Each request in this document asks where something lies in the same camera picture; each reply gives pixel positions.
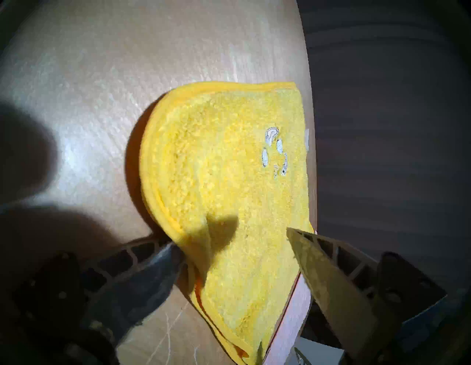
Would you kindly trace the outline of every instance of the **wood grain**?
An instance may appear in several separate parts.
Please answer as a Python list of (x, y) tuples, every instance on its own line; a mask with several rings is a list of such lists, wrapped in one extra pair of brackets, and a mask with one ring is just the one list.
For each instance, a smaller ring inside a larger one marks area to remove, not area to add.
[[(139, 131), (162, 94), (194, 81), (296, 82), (310, 129), (316, 228), (314, 116), (295, 0), (49, 1), (31, 11), (0, 55), (0, 106), (46, 129), (55, 158), (41, 165), (47, 179), (26, 200), (12, 193), (1, 202), (2, 230), (15, 242), (0, 248), (5, 288), (58, 250), (85, 259), (163, 235), (139, 200)], [(74, 224), (77, 217), (86, 224)], [(130, 339), (119, 349), (124, 364), (231, 363), (178, 289)]]

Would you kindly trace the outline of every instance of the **dark floor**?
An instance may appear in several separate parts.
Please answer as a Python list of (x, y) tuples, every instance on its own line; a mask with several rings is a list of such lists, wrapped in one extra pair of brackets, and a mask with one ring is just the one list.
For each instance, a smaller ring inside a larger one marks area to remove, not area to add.
[(449, 293), (463, 292), (471, 77), (456, 39), (421, 2), (298, 6), (315, 106), (319, 233), (376, 259), (395, 251)]

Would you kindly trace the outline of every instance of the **yellow towel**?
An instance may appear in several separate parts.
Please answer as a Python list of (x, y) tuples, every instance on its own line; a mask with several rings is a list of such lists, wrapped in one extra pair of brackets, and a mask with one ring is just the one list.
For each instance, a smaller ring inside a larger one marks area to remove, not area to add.
[(142, 140), (144, 201), (240, 365), (261, 363), (299, 271), (286, 228), (312, 232), (304, 129), (292, 82), (199, 82), (157, 104)]

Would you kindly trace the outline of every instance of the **wooden table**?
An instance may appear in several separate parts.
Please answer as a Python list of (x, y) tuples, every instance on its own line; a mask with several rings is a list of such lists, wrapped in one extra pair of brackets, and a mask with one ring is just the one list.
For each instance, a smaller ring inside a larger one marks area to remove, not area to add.
[[(3, 20), (18, 4), (4, 4), (1, 26), (14, 26)], [(296, 82), (315, 228), (314, 116), (295, 0), (49, 1), (0, 56), (0, 113), (15, 148), (3, 164), (2, 287), (57, 251), (85, 259), (162, 235), (140, 199), (140, 135), (162, 94), (209, 80)], [(124, 364), (232, 363), (178, 289), (118, 353)]]

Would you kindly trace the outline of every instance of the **towel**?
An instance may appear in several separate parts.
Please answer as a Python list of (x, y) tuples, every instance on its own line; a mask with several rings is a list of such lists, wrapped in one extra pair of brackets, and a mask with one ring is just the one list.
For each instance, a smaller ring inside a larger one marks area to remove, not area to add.
[(298, 274), (286, 228), (313, 232), (304, 130), (292, 82), (198, 82), (162, 98), (142, 139), (144, 202), (239, 365), (261, 364)]

